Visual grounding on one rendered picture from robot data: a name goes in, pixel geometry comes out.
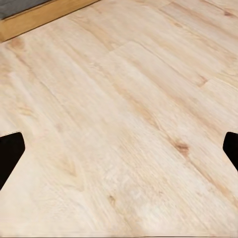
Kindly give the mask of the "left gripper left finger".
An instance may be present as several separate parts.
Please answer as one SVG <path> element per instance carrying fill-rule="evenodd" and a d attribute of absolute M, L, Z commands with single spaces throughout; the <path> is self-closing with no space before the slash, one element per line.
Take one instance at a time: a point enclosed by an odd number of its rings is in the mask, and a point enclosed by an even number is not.
<path fill-rule="evenodd" d="M 25 151 L 21 132 L 0 137 L 0 190 Z"/>

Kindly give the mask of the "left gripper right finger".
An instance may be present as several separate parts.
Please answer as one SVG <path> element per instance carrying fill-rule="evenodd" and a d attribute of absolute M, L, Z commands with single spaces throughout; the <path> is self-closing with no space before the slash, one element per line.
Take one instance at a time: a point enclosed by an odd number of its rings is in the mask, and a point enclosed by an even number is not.
<path fill-rule="evenodd" d="M 238 133 L 227 132 L 223 150 L 238 171 Z"/>

